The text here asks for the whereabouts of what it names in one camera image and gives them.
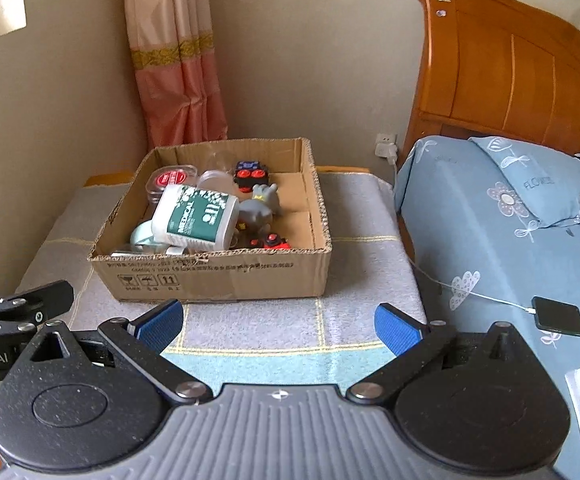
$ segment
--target gray gripper base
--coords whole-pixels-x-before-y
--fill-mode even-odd
[[[141,451],[106,468],[51,475],[11,466],[0,480],[480,480],[439,467],[401,441],[388,413],[334,386],[226,384],[173,410]],[[544,468],[515,480],[556,480]]]

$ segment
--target wooden bed frame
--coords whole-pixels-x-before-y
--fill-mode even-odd
[[[580,152],[579,30],[516,0],[419,1],[426,36],[399,165],[428,135]]]

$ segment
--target blue bedsheet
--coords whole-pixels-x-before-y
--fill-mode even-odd
[[[473,142],[448,137],[417,143],[398,174],[395,200],[417,267],[452,285],[416,272],[428,319],[466,332],[496,320],[516,326],[570,406],[570,434],[556,469],[580,480],[580,434],[564,377],[580,367],[580,337],[542,332],[521,308],[466,293],[521,306],[542,296],[580,309],[580,224],[539,229],[498,166]]]

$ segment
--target pink curtain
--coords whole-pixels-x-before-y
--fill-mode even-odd
[[[150,146],[225,139],[209,0],[126,0]]]

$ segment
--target charging cable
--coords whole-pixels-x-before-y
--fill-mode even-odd
[[[397,145],[396,144],[389,144],[387,147],[387,156],[385,157],[388,160],[388,164],[390,164],[394,171],[397,171]]]
[[[408,256],[408,261],[410,262],[410,265],[412,267],[414,267],[415,269],[417,269],[421,274],[423,274],[427,279],[429,279],[431,282],[437,283],[438,285],[450,288],[450,289],[456,289],[456,287],[452,286],[452,285],[448,285],[447,283],[444,282],[440,282],[439,280],[435,280],[432,276],[430,276],[425,270],[421,269],[415,262],[413,262],[410,257]],[[506,301],[506,300],[499,300],[497,298],[491,298],[490,296],[486,296],[484,294],[479,294],[477,292],[473,292],[471,290],[464,290],[464,292],[467,292],[468,294],[471,294],[473,296],[477,296],[478,298],[483,298],[484,300],[490,300],[490,301],[495,301],[496,303],[503,303],[506,305],[510,305],[510,306],[516,306],[519,307],[521,310],[527,312],[528,314],[536,314],[536,310],[532,307],[528,307],[528,306],[521,306],[519,304],[516,303],[512,303],[511,301]]]

